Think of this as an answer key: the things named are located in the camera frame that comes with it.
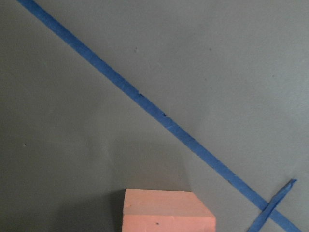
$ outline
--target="blue tape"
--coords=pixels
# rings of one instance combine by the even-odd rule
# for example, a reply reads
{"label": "blue tape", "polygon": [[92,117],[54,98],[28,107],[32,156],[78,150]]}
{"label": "blue tape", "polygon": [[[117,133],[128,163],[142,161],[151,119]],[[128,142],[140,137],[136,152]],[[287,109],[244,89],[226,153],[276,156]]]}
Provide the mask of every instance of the blue tape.
{"label": "blue tape", "polygon": [[292,189],[293,184],[296,182],[296,179],[290,180],[269,202],[266,208],[261,212],[261,214],[256,218],[254,223],[248,229],[247,232],[258,232],[266,223],[267,219],[277,207],[277,205],[283,200],[283,198],[288,194]]}
{"label": "blue tape", "polygon": [[[213,154],[204,148],[199,142],[185,132],[179,125],[177,125],[171,118],[167,117],[156,105],[149,101],[146,97],[139,93],[128,81],[126,81],[120,74],[112,69],[107,63],[100,59],[93,51],[69,32],[64,26],[58,23],[52,16],[50,16],[44,9],[42,9],[33,0],[17,0],[26,9],[28,9],[34,16],[42,21],[49,29],[56,35],[70,45],[76,52],[84,57],[97,70],[105,75],[124,93],[126,93],[133,101],[140,107],[154,117],[167,130],[169,130],[175,137],[183,142],[189,149],[197,154],[209,166],[211,166],[217,173],[233,185],[239,192],[241,192],[248,200],[255,204],[259,209],[263,210],[267,206],[267,202],[253,191],[242,179],[234,174],[228,167],[221,163]],[[293,223],[291,223],[285,216],[274,210],[270,216],[278,225],[288,232],[301,232]]]}

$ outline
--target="pink block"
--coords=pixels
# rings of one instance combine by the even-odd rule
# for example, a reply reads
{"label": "pink block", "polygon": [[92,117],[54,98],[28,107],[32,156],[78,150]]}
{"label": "pink block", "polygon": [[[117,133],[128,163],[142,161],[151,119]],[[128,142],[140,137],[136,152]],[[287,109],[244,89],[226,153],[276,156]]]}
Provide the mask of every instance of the pink block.
{"label": "pink block", "polygon": [[192,192],[126,190],[122,232],[215,231],[215,216]]}

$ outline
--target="block top face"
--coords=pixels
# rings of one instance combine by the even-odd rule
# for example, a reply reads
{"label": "block top face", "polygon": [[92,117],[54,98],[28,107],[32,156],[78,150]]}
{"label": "block top face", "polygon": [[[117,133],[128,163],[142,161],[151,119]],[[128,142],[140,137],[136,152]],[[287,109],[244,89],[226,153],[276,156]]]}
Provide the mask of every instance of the block top face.
{"label": "block top face", "polygon": [[211,217],[211,211],[192,192],[127,189],[124,215]]}

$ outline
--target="diagonal tape line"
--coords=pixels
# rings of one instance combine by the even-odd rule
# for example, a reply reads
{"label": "diagonal tape line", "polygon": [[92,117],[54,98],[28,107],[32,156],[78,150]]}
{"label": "diagonal tape line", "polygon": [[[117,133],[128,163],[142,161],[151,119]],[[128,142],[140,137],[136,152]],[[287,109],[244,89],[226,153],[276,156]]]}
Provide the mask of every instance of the diagonal tape line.
{"label": "diagonal tape line", "polygon": [[289,193],[292,189],[293,184],[296,182],[296,179],[290,180],[285,186],[283,186],[280,191],[272,197],[269,204],[266,208],[261,212],[261,214],[255,219],[251,227],[247,230],[247,232],[259,232],[260,229],[264,226],[267,219],[277,207],[277,205],[283,200],[283,198]]}
{"label": "diagonal tape line", "polygon": [[[141,108],[148,112],[153,118],[161,123],[167,130],[169,130],[176,138],[183,144],[197,154],[209,166],[211,166],[218,174],[233,185],[241,194],[243,194],[249,201],[255,204],[260,210],[263,210],[267,205],[258,193],[252,190],[242,179],[219,161],[212,153],[204,148],[191,135],[184,131],[177,123],[160,110],[155,104],[148,100],[145,96],[132,86],[126,79],[118,74],[106,62],[100,59],[90,48],[76,38],[64,26],[49,15],[42,7],[40,7],[33,0],[17,0],[26,9],[28,9],[35,17],[43,22],[50,30],[58,35],[63,41],[70,45],[77,53],[84,57],[91,65],[106,76],[125,94],[127,94],[133,101],[135,101]],[[274,210],[270,215],[278,225],[280,225],[287,232],[301,232],[292,222],[290,222],[284,215]]]}

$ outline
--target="gray backdrop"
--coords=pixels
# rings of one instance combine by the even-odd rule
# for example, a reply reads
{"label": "gray backdrop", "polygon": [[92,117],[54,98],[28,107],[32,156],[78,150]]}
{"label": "gray backdrop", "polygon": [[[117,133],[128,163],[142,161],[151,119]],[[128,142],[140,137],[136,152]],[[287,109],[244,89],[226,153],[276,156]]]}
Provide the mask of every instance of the gray backdrop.
{"label": "gray backdrop", "polygon": [[[309,228],[309,2],[38,0]],[[0,2],[0,231],[120,231],[124,189],[193,191],[217,232],[259,210],[15,0]],[[263,232],[283,231],[269,220]]]}

